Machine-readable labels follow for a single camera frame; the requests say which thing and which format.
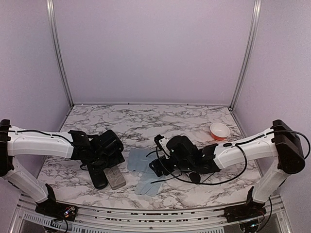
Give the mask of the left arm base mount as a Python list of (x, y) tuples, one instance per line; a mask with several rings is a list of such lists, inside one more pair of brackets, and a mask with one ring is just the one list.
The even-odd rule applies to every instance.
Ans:
[(58, 220), (74, 221), (78, 210), (77, 206), (57, 202), (53, 188), (48, 184), (45, 186), (47, 188), (47, 199), (40, 203), (36, 202), (35, 211)]

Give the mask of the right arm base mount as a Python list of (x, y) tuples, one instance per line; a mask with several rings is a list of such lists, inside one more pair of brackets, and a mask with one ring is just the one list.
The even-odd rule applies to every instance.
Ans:
[(254, 187), (248, 191), (246, 203), (224, 208), (224, 217), (227, 222), (246, 220), (253, 217), (265, 215), (265, 203), (259, 203), (253, 200)]

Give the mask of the grey marbled glasses case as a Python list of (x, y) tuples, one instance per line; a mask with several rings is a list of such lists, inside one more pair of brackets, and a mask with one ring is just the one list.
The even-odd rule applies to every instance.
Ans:
[(112, 190), (117, 190), (126, 185), (126, 180), (118, 166), (105, 168), (104, 173)]

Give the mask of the light blue cleaning cloth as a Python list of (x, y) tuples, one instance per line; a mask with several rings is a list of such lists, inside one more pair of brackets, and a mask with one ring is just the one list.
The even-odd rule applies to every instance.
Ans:
[(127, 169), (129, 171), (136, 172), (151, 172), (149, 169), (149, 164), (156, 158), (155, 150), (144, 150), (144, 149), (130, 149), (128, 160), (127, 160)]

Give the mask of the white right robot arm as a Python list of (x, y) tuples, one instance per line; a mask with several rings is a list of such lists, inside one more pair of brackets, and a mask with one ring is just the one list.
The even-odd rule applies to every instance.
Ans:
[(244, 217), (252, 217), (260, 205), (290, 176), (301, 172), (307, 155), (303, 153), (300, 138), (303, 134), (293, 131), (282, 120), (274, 120), (272, 127), (241, 140), (214, 143), (197, 148), (185, 135), (167, 139), (154, 138), (156, 152), (164, 152), (150, 162), (149, 168), (158, 176), (171, 175), (174, 171), (191, 176), (220, 172), (230, 166), (273, 157), (274, 161), (262, 179), (248, 192), (248, 201), (241, 206)]

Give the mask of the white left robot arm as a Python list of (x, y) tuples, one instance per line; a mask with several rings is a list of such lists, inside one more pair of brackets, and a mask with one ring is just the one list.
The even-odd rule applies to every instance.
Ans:
[(8, 119), (0, 122), (0, 176), (42, 204), (51, 216), (57, 216), (62, 210), (53, 189), (26, 170), (17, 156), (78, 160), (93, 170), (104, 170), (125, 161), (123, 149), (123, 143), (112, 130), (101, 135), (76, 130), (54, 133), (12, 126)]

